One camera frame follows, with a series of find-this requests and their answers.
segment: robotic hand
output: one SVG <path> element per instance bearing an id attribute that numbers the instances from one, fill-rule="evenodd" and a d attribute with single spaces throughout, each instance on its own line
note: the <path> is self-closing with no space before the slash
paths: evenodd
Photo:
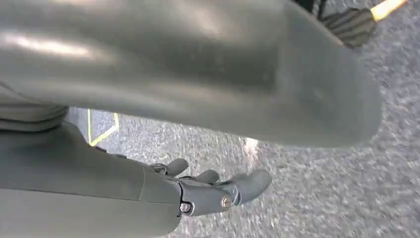
<path id="1" fill-rule="evenodd" d="M 181 195 L 180 215 L 200 216 L 228 210 L 253 201 L 271 184 L 272 178 L 266 170 L 255 170 L 251 174 L 238 174 L 225 182 L 219 174 L 206 170 L 196 177 L 175 178 L 188 168 L 184 159 L 176 159 L 168 165 L 150 165 L 156 173 L 171 177 L 179 184 Z"/>

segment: yellow marking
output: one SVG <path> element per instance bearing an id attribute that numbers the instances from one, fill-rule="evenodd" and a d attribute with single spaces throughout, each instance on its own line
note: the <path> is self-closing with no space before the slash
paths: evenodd
<path id="1" fill-rule="evenodd" d="M 393 11 L 401 7 L 407 0 L 385 0 L 380 4 L 374 6 L 370 11 L 376 22 L 385 19 Z"/>
<path id="2" fill-rule="evenodd" d="M 111 126 L 105 133 L 98 136 L 95 140 L 92 141 L 92 126 L 91 126 L 91 110 L 88 109 L 88 138 L 89 138 L 89 144 L 90 146 L 95 146 L 99 142 L 105 140 L 108 138 L 111 134 L 119 130 L 119 118 L 118 114 L 114 113 L 114 125 Z"/>

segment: gray pavement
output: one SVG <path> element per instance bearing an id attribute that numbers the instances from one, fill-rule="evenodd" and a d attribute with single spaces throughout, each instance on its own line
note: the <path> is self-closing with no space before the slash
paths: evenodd
<path id="1" fill-rule="evenodd" d="M 379 2 L 331 0 L 327 11 Z M 420 0 L 381 22 L 355 54 L 385 98 L 378 136 L 357 147 L 285 147 L 124 115 L 99 145 L 145 163 L 186 158 L 194 175 L 209 168 L 225 179 L 257 167 L 272 173 L 273 185 L 255 202 L 183 218 L 171 238 L 420 237 Z M 86 110 L 70 117 L 87 136 Z M 92 125 L 93 137 L 105 132 L 112 114 L 92 112 Z"/>

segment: metal screw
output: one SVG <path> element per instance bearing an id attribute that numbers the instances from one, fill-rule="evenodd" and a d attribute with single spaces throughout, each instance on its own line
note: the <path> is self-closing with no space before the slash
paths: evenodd
<path id="1" fill-rule="evenodd" d="M 230 196 L 226 195 L 222 198 L 222 207 L 230 207 L 232 205 L 232 199 Z"/>
<path id="2" fill-rule="evenodd" d="M 181 212 L 189 212 L 191 210 L 191 204 L 181 203 L 181 206 L 179 207 L 179 210 L 181 210 Z"/>

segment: asphalt ground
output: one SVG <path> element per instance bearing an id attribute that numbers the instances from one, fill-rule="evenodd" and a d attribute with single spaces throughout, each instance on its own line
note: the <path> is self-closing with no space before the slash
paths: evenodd
<path id="1" fill-rule="evenodd" d="M 380 2 L 331 0 L 326 11 Z M 183 218 L 171 238 L 420 237 L 420 0 L 380 22 L 354 54 L 385 100 L 378 135 L 357 147 L 285 147 L 126 115 L 98 145 L 145 163 L 185 158 L 193 175 L 214 169 L 227 179 L 259 167 L 273 175 L 255 202 Z M 88 139 L 87 110 L 72 109 L 70 118 Z M 112 113 L 92 111 L 92 140 L 114 125 Z"/>

